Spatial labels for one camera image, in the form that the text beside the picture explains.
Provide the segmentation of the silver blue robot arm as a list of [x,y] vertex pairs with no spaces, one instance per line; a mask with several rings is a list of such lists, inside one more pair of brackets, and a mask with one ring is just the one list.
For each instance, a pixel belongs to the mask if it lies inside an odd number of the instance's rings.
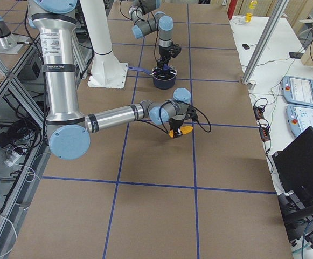
[[[130,67],[113,53],[105,7],[102,1],[81,1],[94,59],[90,87],[123,88]],[[173,88],[177,70],[169,64],[181,48],[172,41],[173,20],[159,11],[160,1],[133,1],[128,14],[133,21],[135,38],[157,32],[159,55],[156,66],[147,71],[154,85]],[[43,71],[47,80],[50,111],[46,117],[48,143],[51,152],[64,160],[83,156],[90,146],[90,134],[117,125],[149,119],[166,133],[178,138],[192,131],[184,121],[195,120],[196,110],[190,105],[191,94],[185,88],[174,91],[163,103],[142,101],[113,110],[84,115],[79,110],[78,85],[72,40],[76,27],[77,1],[29,1],[30,24],[40,32]]]
[[157,69],[167,71],[170,69],[169,61],[180,54],[181,47],[172,41],[172,17],[162,11],[152,13],[160,6],[160,1],[133,1],[129,16],[134,23],[131,29],[135,38],[158,32],[160,58],[157,60]]

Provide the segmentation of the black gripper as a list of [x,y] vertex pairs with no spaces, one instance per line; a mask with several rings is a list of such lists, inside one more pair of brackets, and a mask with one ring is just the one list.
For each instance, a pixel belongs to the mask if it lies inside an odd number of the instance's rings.
[[181,50],[182,48],[178,44],[175,44],[172,40],[160,40],[158,47],[159,59],[157,60],[157,67],[160,70],[168,69],[169,60],[171,58],[177,57],[181,53]]
[[186,112],[169,119],[170,130],[173,131],[173,138],[182,136],[182,131],[193,131],[193,126],[183,126],[186,120],[198,120],[197,111],[195,108],[187,108]]

